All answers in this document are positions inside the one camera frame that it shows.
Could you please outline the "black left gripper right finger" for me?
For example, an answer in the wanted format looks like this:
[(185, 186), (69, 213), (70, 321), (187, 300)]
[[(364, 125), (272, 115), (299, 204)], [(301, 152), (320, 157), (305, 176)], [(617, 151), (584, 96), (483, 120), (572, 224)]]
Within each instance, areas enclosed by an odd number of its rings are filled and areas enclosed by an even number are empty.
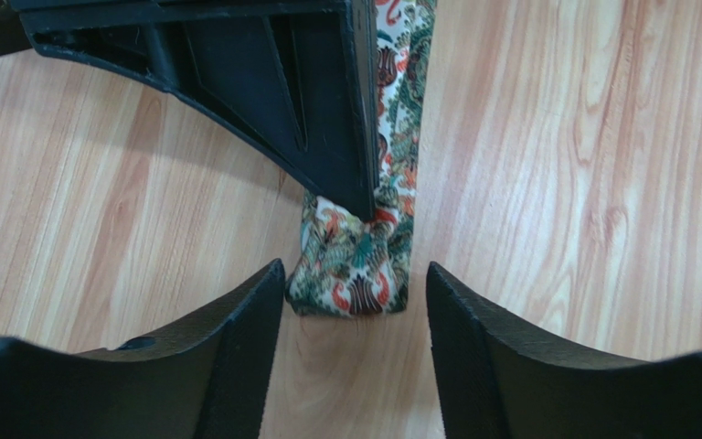
[(449, 438), (702, 438), (702, 352), (631, 359), (548, 332), (436, 262), (431, 354)]

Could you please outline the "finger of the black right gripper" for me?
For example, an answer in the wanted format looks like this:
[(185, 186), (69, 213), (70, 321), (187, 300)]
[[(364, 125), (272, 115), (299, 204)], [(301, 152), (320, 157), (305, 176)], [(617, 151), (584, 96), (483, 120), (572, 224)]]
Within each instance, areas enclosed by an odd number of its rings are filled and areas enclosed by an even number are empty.
[(362, 220), (378, 186), (371, 1), (0, 1), (32, 49), (175, 96)]

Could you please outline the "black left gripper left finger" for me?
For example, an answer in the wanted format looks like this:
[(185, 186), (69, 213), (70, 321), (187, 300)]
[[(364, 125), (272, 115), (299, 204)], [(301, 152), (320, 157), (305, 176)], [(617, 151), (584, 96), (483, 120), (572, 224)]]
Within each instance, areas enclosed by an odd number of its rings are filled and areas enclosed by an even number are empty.
[(118, 348), (0, 337), (0, 438), (255, 438), (282, 317), (274, 260), (234, 290)]

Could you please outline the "patterned paisley necktie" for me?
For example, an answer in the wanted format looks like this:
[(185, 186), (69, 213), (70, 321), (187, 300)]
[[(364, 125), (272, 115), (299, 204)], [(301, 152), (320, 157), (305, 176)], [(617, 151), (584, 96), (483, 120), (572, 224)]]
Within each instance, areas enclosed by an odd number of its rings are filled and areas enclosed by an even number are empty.
[(418, 154), (435, 0), (377, 1), (378, 172), (375, 217), (303, 197), (300, 259), (285, 299), (298, 316), (361, 317), (405, 310)]

